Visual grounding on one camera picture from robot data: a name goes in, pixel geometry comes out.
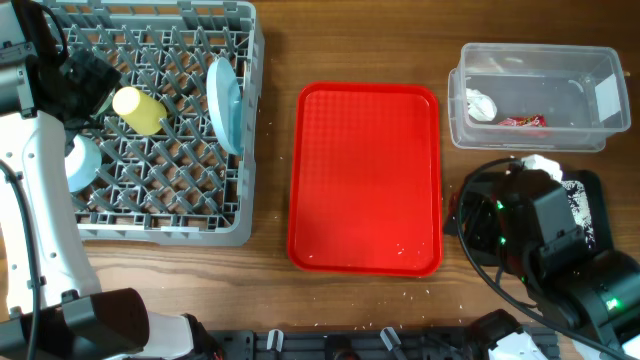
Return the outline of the yellow cup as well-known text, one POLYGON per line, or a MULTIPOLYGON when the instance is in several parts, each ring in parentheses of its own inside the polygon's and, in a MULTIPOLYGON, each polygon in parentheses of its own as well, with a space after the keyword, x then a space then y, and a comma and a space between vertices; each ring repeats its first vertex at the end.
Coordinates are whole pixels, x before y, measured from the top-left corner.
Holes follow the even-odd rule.
POLYGON ((137 134, 145 136, 159 132, 160 120, 167 117, 161 102, 131 86, 115 92, 112 107, 137 134))

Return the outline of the green bowl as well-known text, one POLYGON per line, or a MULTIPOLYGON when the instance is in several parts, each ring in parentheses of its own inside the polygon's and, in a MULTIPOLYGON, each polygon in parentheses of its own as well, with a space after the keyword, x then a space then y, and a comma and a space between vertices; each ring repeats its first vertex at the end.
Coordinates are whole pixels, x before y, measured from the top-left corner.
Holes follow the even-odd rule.
POLYGON ((99 107, 98 111, 95 113, 95 116, 100 116, 105 114, 106 112, 110 111, 112 109, 112 101, 113 101, 113 97, 115 95, 115 91, 112 90, 108 96, 106 97, 106 99, 104 100, 104 102, 101 104, 101 106, 99 107))

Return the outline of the large light blue plate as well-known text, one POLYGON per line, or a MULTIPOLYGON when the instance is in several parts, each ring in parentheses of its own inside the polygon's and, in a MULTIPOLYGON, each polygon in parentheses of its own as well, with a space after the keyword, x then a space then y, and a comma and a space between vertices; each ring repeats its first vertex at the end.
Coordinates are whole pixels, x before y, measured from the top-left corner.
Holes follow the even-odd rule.
POLYGON ((206 74, 210 121, 219 145, 229 154, 242 153, 242 95, 230 61, 217 58, 206 74))

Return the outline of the red snack wrapper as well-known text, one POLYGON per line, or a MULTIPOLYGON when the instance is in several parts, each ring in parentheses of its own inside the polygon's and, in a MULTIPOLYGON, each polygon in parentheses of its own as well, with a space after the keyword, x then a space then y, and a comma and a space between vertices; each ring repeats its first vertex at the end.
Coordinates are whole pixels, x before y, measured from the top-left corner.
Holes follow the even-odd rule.
POLYGON ((522 116, 522 117, 509 117, 498 123, 499 126, 509 127, 546 127, 545 117, 541 114, 522 116))

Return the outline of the small light blue bowl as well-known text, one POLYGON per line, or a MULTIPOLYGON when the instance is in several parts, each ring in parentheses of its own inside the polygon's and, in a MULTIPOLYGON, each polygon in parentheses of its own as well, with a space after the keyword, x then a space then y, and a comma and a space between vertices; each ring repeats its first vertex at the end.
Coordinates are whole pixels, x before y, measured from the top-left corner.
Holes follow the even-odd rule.
POLYGON ((85 136, 75 136, 73 149, 65 157, 70 192, 76 193, 89 186, 97 177, 96 171, 101 165, 102 155, 98 145, 85 136))

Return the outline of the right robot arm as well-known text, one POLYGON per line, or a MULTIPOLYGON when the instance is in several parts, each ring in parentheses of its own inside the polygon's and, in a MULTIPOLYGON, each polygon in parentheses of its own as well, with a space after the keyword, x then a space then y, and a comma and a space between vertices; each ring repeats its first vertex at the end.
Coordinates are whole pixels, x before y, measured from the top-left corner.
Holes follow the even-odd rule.
POLYGON ((639 356, 639 262, 616 249, 598 176, 485 165, 452 200, 445 227, 514 308, 588 349, 639 356))

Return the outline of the white napkin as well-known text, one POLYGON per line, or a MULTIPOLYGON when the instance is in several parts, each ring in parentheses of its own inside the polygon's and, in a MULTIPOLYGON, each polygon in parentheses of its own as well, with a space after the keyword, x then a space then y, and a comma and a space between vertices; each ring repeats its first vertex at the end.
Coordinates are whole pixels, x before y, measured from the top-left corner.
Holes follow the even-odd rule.
POLYGON ((466 89, 468 114, 479 122, 491 122, 497 115, 495 102, 479 90, 466 89))

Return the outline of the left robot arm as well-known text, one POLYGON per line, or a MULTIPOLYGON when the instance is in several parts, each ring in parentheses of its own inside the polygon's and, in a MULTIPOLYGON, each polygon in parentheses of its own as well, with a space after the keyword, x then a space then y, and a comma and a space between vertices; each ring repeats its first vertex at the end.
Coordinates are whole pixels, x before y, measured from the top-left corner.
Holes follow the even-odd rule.
POLYGON ((1 5, 1 230, 8 258, 9 359, 221 359, 192 315, 146 309, 131 288, 104 291, 80 238, 65 158, 121 75, 70 52, 35 1, 1 5))

